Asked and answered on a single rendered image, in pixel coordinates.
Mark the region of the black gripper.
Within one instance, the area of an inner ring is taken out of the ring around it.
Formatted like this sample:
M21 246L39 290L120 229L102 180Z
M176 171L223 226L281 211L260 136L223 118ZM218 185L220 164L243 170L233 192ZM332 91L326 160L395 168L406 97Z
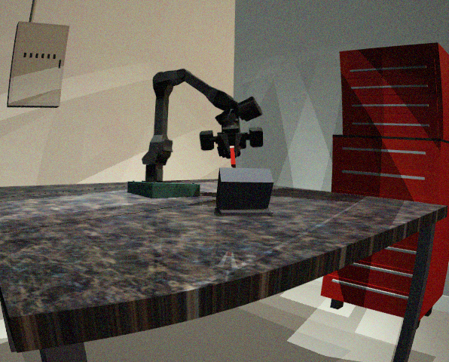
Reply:
M263 146L263 130L260 127L249 127L249 134L248 132L241 133L240 122L236 118L222 120L221 132L217 133L216 137L213 136L212 130L205 130L200 132L199 138L203 151L214 149L215 142L218 143L218 149L225 150L229 158L231 158L229 143L235 143L235 158L241 149L246 148L247 140L250 140L252 147Z

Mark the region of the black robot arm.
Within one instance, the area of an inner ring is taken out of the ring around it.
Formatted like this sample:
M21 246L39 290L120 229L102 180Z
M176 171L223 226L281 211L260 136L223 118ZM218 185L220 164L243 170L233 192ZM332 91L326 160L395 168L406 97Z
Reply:
M204 81L192 75L187 69L159 72L153 77L153 88L156 95L154 136L151 139L148 152L142 157L142 164L146 165L145 181L147 183L163 182L163 166L171 156L173 141L167 137L169 96L173 86L183 81L196 88L205 95L214 107L223 112L215 117L221 125L226 118L240 118L250 121L262 116L261 108L254 97L250 97L240 103L222 90L211 87Z

